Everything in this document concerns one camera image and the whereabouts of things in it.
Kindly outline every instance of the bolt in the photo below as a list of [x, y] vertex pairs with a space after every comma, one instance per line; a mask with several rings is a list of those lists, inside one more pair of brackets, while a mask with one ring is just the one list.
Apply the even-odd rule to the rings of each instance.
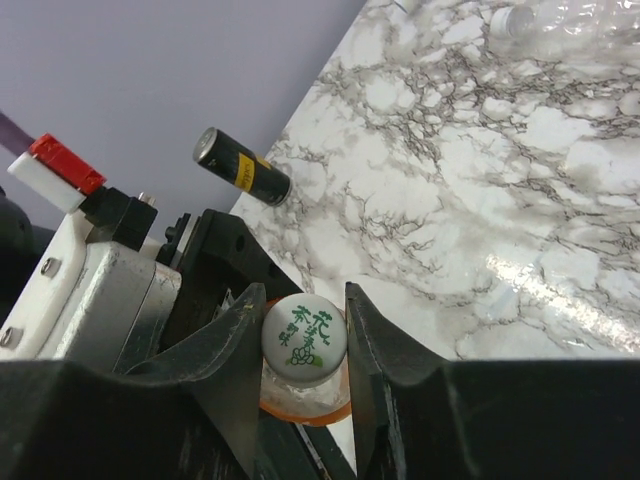
[[140, 200], [143, 203], [146, 203], [150, 207], [153, 207], [156, 204], [155, 197], [152, 197], [148, 193], [144, 193], [144, 192], [142, 192], [142, 193], [140, 193], [140, 195], [138, 195], [138, 200]]
[[60, 269], [61, 263], [62, 262], [56, 258], [53, 258], [53, 257], [47, 258], [42, 264], [42, 267], [40, 268], [40, 274], [49, 278], [55, 277], [56, 273], [58, 273], [58, 270]]

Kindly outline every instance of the plastic bottle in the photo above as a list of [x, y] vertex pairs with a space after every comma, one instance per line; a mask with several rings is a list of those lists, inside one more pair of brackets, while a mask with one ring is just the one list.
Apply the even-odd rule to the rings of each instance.
[[351, 413], [347, 325], [327, 299], [299, 293], [271, 306], [262, 327], [262, 351], [263, 410], [312, 426]]
[[620, 0], [528, 0], [491, 19], [498, 55], [546, 61], [640, 59], [640, 3]]

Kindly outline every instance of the clear plastic bottle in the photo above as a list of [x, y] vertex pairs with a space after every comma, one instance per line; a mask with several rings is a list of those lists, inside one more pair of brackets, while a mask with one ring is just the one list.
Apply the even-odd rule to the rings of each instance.
[[546, 61], [640, 60], [638, 0], [528, 0], [491, 19], [498, 55]]

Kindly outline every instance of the silver metal plate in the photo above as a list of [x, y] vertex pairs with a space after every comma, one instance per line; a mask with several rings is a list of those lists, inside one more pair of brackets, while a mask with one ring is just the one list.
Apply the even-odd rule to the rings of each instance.
[[[88, 244], [80, 277], [37, 358], [65, 358], [104, 372], [120, 358], [138, 358], [138, 347], [123, 351], [129, 338], [139, 336], [134, 325], [140, 320], [144, 331], [151, 323], [152, 332], [161, 330], [180, 288], [179, 274], [174, 272], [176, 279], [156, 268], [154, 260], [118, 243]], [[149, 351], [134, 343], [140, 352]]]

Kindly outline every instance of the white block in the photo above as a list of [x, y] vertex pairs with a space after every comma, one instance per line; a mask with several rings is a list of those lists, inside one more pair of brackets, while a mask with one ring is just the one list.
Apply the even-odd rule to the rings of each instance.
[[20, 155], [7, 171], [65, 213], [75, 212], [86, 198], [28, 152]]

